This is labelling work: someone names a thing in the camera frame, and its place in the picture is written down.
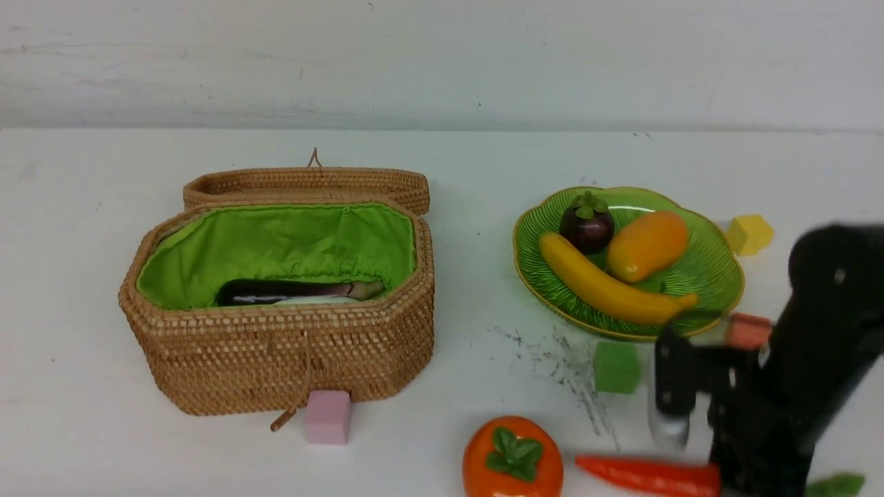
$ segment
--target green cube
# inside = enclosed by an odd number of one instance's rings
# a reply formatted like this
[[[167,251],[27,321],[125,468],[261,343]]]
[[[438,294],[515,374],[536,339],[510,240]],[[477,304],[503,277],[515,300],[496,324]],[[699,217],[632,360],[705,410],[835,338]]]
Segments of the green cube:
[[[642,376],[636,346],[631,343],[600,341],[592,359],[596,392],[632,394]]]

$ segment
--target white wall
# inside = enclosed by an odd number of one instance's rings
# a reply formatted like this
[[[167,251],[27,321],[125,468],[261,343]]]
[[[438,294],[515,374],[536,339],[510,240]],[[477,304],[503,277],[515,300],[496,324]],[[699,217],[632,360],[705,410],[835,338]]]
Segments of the white wall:
[[[0,126],[884,130],[881,0],[3,0]]]

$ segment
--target basket string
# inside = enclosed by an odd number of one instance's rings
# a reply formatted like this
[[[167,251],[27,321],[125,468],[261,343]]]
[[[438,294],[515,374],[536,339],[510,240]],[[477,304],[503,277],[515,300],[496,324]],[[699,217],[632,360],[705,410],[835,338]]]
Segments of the basket string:
[[[316,164],[316,170],[319,171],[319,177],[323,179],[323,183],[325,183],[326,187],[337,188],[340,190],[347,189],[346,187],[344,187],[343,184],[335,181],[334,175],[332,175],[331,177],[325,176],[325,173],[323,172],[323,163],[319,160],[319,149],[317,147],[313,148],[313,153],[310,154],[310,160],[309,162],[307,162],[307,167],[313,167],[313,164]],[[329,191],[326,194],[330,199],[335,198],[335,195],[332,191]]]
[[[319,162],[319,150],[316,147],[313,148],[313,153],[310,154],[310,162],[307,163],[307,167],[313,167],[313,163],[316,163],[316,166],[322,170],[323,163]]]
[[[304,344],[307,350],[304,352],[304,357],[307,362],[306,370],[304,372],[304,390],[301,395],[298,396],[292,403],[292,405],[286,409],[285,412],[279,415],[279,417],[271,424],[271,431],[276,432],[279,428],[282,428],[284,424],[288,423],[290,419],[294,416],[296,412],[298,412],[298,405],[301,403],[301,398],[309,395],[310,392],[310,380],[311,380],[311,372],[313,371],[313,362],[310,360],[310,335],[307,330],[304,330]]]

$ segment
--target tomato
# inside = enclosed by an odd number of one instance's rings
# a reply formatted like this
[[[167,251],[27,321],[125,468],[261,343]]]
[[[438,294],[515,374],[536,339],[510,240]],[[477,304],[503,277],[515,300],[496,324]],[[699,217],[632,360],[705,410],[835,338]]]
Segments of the tomato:
[[[463,453],[467,497],[561,497],[564,479],[559,447],[524,417],[492,419]]]

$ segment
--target green leaf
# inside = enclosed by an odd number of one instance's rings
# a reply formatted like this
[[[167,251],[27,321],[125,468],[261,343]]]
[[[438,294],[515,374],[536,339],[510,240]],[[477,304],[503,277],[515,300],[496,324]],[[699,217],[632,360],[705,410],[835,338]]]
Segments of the green leaf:
[[[537,464],[543,454],[544,446],[540,445],[540,442],[532,439],[519,439],[510,456],[520,463]]]
[[[865,476],[857,473],[838,473],[807,486],[805,497],[854,497],[865,484]]]
[[[492,441],[498,452],[506,454],[515,443],[515,435],[503,426],[498,426],[494,429]]]
[[[592,201],[592,209],[596,212],[607,212],[607,202],[596,197],[596,199]]]
[[[587,207],[585,205],[580,209],[577,209],[575,214],[582,219],[592,219],[596,217],[596,213],[592,210],[592,207]]]
[[[485,467],[496,473],[504,474],[510,473],[513,469],[513,467],[507,463],[507,459],[504,458],[503,454],[496,451],[489,452],[485,457]]]
[[[518,478],[521,481],[525,481],[528,483],[533,482],[537,478],[537,466],[534,464],[523,464],[521,466],[514,467],[509,474],[513,475],[514,478]]]

